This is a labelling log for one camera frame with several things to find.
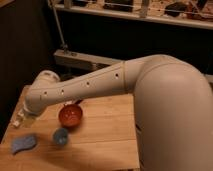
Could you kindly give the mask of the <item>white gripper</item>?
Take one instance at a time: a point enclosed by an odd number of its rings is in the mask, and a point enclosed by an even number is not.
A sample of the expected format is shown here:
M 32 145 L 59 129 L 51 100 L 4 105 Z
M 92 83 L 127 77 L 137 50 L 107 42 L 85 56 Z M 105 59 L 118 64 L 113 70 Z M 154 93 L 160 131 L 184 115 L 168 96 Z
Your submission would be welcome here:
M 42 111 L 30 111 L 23 106 L 18 112 L 18 119 L 21 127 L 31 127 Z

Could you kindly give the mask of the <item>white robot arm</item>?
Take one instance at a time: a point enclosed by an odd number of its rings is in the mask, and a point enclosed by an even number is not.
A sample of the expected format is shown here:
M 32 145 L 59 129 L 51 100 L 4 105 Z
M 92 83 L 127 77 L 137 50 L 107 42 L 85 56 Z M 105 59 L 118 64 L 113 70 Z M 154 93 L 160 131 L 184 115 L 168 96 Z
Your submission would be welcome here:
M 61 81 L 39 73 L 23 102 L 24 116 L 49 105 L 132 94 L 142 171 L 213 171 L 213 89 L 193 65 L 150 55 Z

